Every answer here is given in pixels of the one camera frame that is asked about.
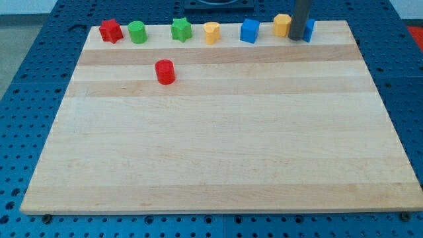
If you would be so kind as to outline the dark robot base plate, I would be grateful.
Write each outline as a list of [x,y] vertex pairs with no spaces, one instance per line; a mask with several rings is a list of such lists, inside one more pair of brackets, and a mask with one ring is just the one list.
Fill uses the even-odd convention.
[[252,10],[254,0],[184,0],[184,12]]

